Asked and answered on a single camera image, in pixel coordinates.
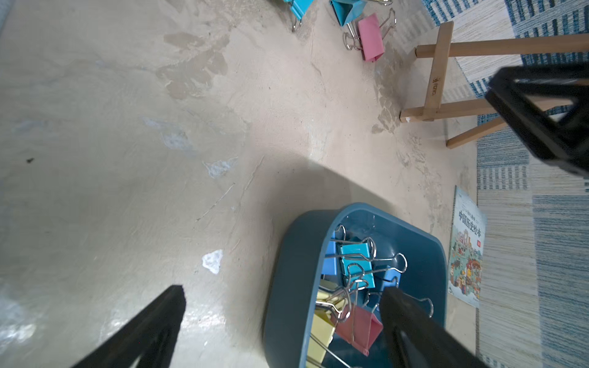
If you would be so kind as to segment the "yellow binder clip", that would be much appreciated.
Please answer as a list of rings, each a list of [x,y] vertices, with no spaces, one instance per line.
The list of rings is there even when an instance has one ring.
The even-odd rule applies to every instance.
[[[306,367],[325,367],[326,357],[333,358],[343,367],[351,367],[330,349],[334,339],[335,326],[331,317],[340,319],[341,313],[351,304],[351,291],[348,287],[320,280],[308,343]]]

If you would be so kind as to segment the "teal binder clip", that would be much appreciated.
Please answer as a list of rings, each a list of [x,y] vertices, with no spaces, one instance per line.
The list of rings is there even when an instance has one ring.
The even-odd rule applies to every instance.
[[[342,274],[350,291],[374,289],[377,287],[377,275],[388,271],[403,274],[408,268],[403,253],[377,257],[377,245],[371,237],[361,241],[338,241],[336,250],[334,257],[341,263]]]
[[[331,0],[330,4],[332,9],[334,9],[339,26],[344,27],[357,19],[363,13],[364,8],[369,2],[374,2],[382,6],[393,4],[393,0]]]
[[[297,32],[302,26],[302,20],[313,3],[313,0],[283,0],[283,3],[289,5],[290,11],[294,15],[291,30]]]

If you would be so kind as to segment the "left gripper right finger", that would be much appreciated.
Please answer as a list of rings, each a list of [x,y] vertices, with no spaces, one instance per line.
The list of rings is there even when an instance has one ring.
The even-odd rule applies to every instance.
[[[484,367],[411,297],[399,288],[385,288],[380,315],[388,356],[394,367]]]

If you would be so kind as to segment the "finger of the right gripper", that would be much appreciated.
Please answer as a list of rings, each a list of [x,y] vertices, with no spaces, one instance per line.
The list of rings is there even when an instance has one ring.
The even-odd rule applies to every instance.
[[[489,82],[486,101],[541,162],[588,176],[588,63],[503,67]],[[555,121],[533,98],[564,100]]]

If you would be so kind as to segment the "blue binder clip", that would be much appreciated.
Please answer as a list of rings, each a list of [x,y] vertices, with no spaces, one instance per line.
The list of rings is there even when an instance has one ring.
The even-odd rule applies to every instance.
[[[385,288],[398,288],[401,275],[402,274],[396,269],[385,271],[380,277],[380,290],[383,291]]]
[[[323,262],[321,276],[336,276],[338,273],[337,259],[332,258],[332,255],[337,254],[337,241],[346,239],[346,228],[339,225],[332,233],[331,240],[328,242],[326,256]]]

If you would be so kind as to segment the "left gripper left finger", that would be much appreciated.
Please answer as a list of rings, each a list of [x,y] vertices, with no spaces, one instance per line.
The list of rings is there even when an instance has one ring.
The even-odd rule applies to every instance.
[[[171,285],[76,367],[169,367],[187,302]]]

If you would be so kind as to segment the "pink binder clip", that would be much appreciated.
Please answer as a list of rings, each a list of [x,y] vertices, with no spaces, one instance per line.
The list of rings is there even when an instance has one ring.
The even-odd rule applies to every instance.
[[[357,34],[348,24],[348,32],[343,34],[346,49],[361,51],[366,62],[376,62],[385,53],[384,39],[395,29],[397,17],[394,9],[390,9],[387,17],[379,21],[376,13],[362,18],[357,23]]]
[[[383,325],[374,312],[358,305],[356,297],[352,297],[351,304],[345,307],[340,319],[335,316],[331,317],[331,321],[335,332],[330,348],[344,355],[359,353],[368,357],[383,330]]]

